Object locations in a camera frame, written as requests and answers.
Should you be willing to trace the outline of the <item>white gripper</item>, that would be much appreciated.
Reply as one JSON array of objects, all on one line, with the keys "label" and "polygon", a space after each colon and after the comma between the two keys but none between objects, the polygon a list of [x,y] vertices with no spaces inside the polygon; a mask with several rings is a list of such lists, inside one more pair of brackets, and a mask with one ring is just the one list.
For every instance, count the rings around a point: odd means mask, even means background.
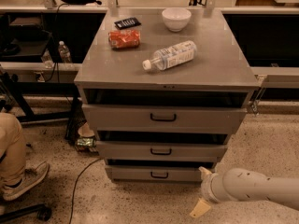
[{"label": "white gripper", "polygon": [[226,192],[222,184],[222,176],[213,173],[207,168],[201,166],[199,168],[201,173],[201,193],[200,198],[190,212],[190,216],[193,218],[199,218],[211,209],[209,203],[221,203],[226,200]]}]

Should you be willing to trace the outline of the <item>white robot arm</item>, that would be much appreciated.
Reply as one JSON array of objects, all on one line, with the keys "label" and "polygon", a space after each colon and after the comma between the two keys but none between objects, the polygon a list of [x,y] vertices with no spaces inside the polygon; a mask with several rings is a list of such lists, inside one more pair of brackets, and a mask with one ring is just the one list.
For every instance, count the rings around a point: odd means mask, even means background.
[{"label": "white robot arm", "polygon": [[201,197],[190,212],[193,218],[207,213],[213,203],[269,201],[299,209],[299,179],[270,177],[242,168],[220,175],[204,167],[201,172]]}]

